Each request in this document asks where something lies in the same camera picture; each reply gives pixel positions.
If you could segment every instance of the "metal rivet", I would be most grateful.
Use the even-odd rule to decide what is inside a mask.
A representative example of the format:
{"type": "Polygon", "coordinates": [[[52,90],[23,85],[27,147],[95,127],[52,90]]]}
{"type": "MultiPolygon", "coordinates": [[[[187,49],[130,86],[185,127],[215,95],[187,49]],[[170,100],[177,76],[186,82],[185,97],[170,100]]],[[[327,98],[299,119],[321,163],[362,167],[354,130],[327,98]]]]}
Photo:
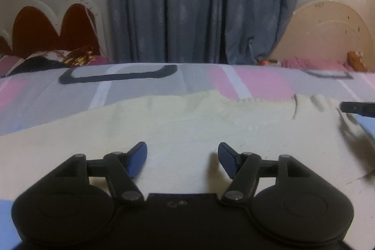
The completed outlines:
{"type": "Polygon", "coordinates": [[[126,201],[136,201],[141,197],[141,194],[137,191],[126,191],[122,193],[121,197],[126,201]]]}
{"type": "Polygon", "coordinates": [[[238,201],[243,198],[243,194],[240,191],[228,191],[224,194],[226,199],[232,200],[232,201],[238,201]]]}

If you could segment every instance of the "pink stripe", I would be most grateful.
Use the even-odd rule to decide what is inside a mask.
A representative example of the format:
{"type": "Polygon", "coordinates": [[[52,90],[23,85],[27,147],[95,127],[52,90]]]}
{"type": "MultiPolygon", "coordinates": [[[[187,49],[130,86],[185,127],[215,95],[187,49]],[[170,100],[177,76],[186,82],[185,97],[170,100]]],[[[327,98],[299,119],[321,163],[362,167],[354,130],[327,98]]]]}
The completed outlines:
{"type": "Polygon", "coordinates": [[[363,77],[366,83],[369,84],[372,87],[372,89],[375,90],[375,74],[368,73],[365,75],[364,73],[361,73],[361,77],[363,77]]]}
{"type": "Polygon", "coordinates": [[[27,84],[28,83],[25,81],[11,80],[0,92],[0,110],[9,108],[20,96],[22,90],[27,84]]]}
{"type": "Polygon", "coordinates": [[[220,67],[211,68],[209,70],[209,76],[211,84],[223,96],[226,96],[232,100],[237,100],[239,98],[236,91],[233,88],[233,85],[229,82],[228,77],[220,67]]]}
{"type": "Polygon", "coordinates": [[[265,67],[236,67],[235,70],[254,98],[279,100],[295,94],[282,77],[265,67]]]}

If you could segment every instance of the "headboard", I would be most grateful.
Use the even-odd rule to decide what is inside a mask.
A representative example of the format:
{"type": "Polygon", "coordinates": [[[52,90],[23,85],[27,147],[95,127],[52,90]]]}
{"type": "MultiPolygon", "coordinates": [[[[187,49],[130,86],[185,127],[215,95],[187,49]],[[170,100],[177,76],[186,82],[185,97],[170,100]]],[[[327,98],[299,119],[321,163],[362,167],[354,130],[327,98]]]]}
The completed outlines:
{"type": "Polygon", "coordinates": [[[100,11],[91,0],[69,0],[59,15],[45,3],[33,0],[17,14],[11,38],[5,30],[0,31],[0,52],[20,58],[38,51],[72,51],[86,46],[93,48],[93,55],[105,52],[100,11]]]}
{"type": "Polygon", "coordinates": [[[320,0],[306,4],[293,17],[270,58],[292,56],[346,62],[348,51],[363,52],[369,71],[375,69],[371,34],[360,15],[346,4],[320,0]]]}

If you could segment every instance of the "pillow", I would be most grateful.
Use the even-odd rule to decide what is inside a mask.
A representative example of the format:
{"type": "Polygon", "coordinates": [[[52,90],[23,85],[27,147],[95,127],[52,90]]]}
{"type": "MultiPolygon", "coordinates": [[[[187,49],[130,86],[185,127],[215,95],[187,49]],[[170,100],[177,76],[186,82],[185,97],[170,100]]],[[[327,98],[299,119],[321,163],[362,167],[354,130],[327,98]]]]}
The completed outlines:
{"type": "Polygon", "coordinates": [[[298,56],[283,60],[281,66],[292,69],[353,71],[353,68],[348,63],[340,63],[337,60],[305,59],[298,56]]]}
{"type": "Polygon", "coordinates": [[[17,56],[0,54],[0,76],[8,76],[23,61],[17,56]]]}
{"type": "Polygon", "coordinates": [[[16,75],[17,73],[37,72],[50,69],[66,68],[66,64],[58,60],[49,60],[43,56],[33,56],[27,58],[20,65],[14,68],[9,76],[16,75]]]}
{"type": "Polygon", "coordinates": [[[106,58],[105,56],[94,55],[93,60],[91,62],[89,62],[87,65],[88,66],[98,66],[98,65],[108,65],[110,63],[111,62],[109,61],[109,59],[106,58]]]}
{"type": "Polygon", "coordinates": [[[52,51],[40,51],[30,55],[28,59],[36,56],[42,56],[48,60],[56,60],[58,62],[66,64],[67,67],[77,67],[90,64],[95,60],[92,55],[93,49],[91,46],[84,46],[73,51],[67,50],[52,50],[52,51]]]}

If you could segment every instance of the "bed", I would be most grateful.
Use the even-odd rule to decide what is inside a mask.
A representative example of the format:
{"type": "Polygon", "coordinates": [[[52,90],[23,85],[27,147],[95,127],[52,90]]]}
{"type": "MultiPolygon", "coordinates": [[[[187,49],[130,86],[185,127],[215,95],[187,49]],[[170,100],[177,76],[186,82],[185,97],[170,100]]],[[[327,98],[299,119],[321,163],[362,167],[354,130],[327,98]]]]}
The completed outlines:
{"type": "MultiPolygon", "coordinates": [[[[146,73],[158,71],[164,64],[117,64],[77,68],[74,78],[146,73]]],[[[13,133],[56,119],[68,117],[90,108],[112,104],[123,99],[145,95],[183,95],[216,89],[230,99],[287,99],[295,93],[322,94],[338,100],[375,102],[375,75],[299,71],[274,67],[228,66],[214,64],[180,64],[165,78],[138,78],[104,82],[62,85],[60,76],[66,69],[18,74],[0,81],[0,134],[13,133]]],[[[346,237],[356,249],[373,247],[375,196],[372,175],[345,186],[356,210],[356,218],[346,237]]],[[[10,221],[11,202],[0,201],[4,230],[0,240],[6,247],[17,243],[18,237],[10,221]]]]}
{"type": "MultiPolygon", "coordinates": [[[[93,55],[103,55],[103,28],[95,6],[85,0],[73,0],[67,3],[61,12],[55,15],[40,2],[25,6],[15,20],[12,35],[1,32],[1,52],[7,52],[10,59],[17,59],[27,58],[31,53],[39,51],[60,48],[72,51],[91,45],[93,55]],[[96,35],[87,19],[83,4],[90,7],[96,35]],[[33,25],[30,18],[38,18],[39,26],[33,25]],[[77,23],[82,26],[85,35],[76,31],[77,23]],[[43,27],[43,33],[47,32],[49,35],[42,35],[39,32],[40,27],[43,27]]],[[[185,95],[207,90],[216,90],[231,100],[283,100],[299,93],[308,97],[321,94],[339,101],[375,102],[375,74],[301,71],[279,67],[157,63],[109,64],[20,73],[0,79],[0,136],[121,100],[147,95],[185,95]],[[169,72],[158,75],[166,66],[169,67],[169,72]],[[67,73],[70,76],[68,82],[61,82],[61,76],[67,73]],[[113,75],[124,77],[119,80],[113,75]],[[100,82],[95,79],[98,76],[101,76],[100,82]]],[[[373,173],[369,173],[341,188],[354,204],[355,219],[346,241],[357,250],[370,250],[374,246],[373,177],[373,173]]],[[[12,201],[1,197],[0,190],[0,250],[10,250],[19,243],[10,218],[11,205],[12,201]]]]}

